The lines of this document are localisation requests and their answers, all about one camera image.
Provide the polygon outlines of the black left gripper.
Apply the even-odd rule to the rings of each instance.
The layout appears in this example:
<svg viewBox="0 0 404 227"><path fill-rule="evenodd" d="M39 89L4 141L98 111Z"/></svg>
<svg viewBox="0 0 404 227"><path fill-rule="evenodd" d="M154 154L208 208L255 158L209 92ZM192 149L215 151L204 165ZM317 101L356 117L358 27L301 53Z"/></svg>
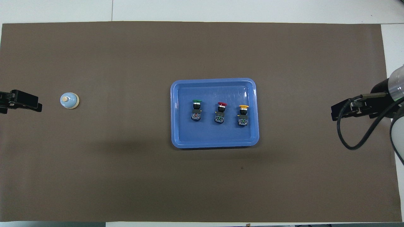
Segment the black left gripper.
<svg viewBox="0 0 404 227"><path fill-rule="evenodd" d="M0 114L7 114L8 109L15 109L11 106L10 99L17 109L29 109L35 112L42 112L42 104L35 95L23 92L21 90L12 90L10 92L0 91Z"/></svg>

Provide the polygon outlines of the light blue call bell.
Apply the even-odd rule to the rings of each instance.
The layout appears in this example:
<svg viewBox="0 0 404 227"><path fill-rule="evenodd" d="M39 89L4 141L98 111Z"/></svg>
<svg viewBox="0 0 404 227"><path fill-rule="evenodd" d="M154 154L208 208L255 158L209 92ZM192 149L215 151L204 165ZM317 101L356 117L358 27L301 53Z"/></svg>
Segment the light blue call bell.
<svg viewBox="0 0 404 227"><path fill-rule="evenodd" d="M79 96L73 92L66 92L60 97L60 104L66 109L75 109L79 103Z"/></svg>

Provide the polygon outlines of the brown table mat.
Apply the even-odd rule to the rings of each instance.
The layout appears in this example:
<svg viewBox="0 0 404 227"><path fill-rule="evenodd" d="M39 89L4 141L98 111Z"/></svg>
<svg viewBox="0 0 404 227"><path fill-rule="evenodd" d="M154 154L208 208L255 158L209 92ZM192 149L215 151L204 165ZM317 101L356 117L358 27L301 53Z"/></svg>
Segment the brown table mat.
<svg viewBox="0 0 404 227"><path fill-rule="evenodd" d="M257 144L176 148L172 83L227 78ZM385 78L378 24L4 24L0 90L43 110L0 114L0 221L400 222L390 120L350 151L330 116Z"/></svg>

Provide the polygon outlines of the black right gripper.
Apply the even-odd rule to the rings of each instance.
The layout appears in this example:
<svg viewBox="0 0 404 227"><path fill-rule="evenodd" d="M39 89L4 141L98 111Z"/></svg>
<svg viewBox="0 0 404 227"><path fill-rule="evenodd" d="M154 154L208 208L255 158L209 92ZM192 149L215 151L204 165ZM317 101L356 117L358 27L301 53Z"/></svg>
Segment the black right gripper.
<svg viewBox="0 0 404 227"><path fill-rule="evenodd" d="M393 99L389 93L388 89L388 79L376 84L370 91L370 93L381 93L384 92L386 95L383 97L371 97L362 98L361 100L356 100L343 109L344 105L348 103L351 99L345 99L331 106L331 119L336 122L339 117L339 113L342 112L342 118L351 117L354 111L357 113L357 117L368 115L369 118L375 118L380 115L380 113L385 110L390 104L393 103Z"/></svg>

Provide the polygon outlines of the green push button switch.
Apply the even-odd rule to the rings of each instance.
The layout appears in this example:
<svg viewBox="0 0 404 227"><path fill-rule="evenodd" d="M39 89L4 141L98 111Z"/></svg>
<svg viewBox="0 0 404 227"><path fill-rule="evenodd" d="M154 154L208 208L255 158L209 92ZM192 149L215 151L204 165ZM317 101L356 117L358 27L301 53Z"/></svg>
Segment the green push button switch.
<svg viewBox="0 0 404 227"><path fill-rule="evenodd" d="M199 121L201 119L201 112L202 110L201 108L201 100L192 100L193 102L193 109L192 109L192 113L191 113L191 119L195 120L195 121Z"/></svg>

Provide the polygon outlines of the yellow push button switch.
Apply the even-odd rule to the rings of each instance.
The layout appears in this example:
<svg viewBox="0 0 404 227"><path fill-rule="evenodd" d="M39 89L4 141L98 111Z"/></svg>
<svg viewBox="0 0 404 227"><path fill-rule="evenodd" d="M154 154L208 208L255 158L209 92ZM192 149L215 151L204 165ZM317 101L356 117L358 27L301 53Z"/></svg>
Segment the yellow push button switch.
<svg viewBox="0 0 404 227"><path fill-rule="evenodd" d="M239 106L238 125L247 126L248 125L248 105Z"/></svg>

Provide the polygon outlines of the red push button switch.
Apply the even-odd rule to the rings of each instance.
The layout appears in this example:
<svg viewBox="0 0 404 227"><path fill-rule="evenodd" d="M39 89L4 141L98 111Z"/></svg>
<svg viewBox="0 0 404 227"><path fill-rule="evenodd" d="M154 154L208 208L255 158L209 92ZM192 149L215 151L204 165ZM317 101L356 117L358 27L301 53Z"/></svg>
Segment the red push button switch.
<svg viewBox="0 0 404 227"><path fill-rule="evenodd" d="M224 117L225 117L225 110L226 110L227 104L225 102L218 102L218 107L217 111L215 111L215 119L214 121L216 123L222 124L224 122Z"/></svg>

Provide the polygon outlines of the blue plastic tray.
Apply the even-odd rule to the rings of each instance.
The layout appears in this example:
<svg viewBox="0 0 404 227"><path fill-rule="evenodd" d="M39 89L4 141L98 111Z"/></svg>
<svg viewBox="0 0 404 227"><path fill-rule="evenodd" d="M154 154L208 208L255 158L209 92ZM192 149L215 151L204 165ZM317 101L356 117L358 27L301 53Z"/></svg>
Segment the blue plastic tray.
<svg viewBox="0 0 404 227"><path fill-rule="evenodd" d="M248 147L259 140L257 87L249 78L184 79L172 83L171 140L177 148ZM192 100L201 100L201 119L191 119ZM227 104L216 123L218 102ZM239 106L248 105L248 125L238 125Z"/></svg>

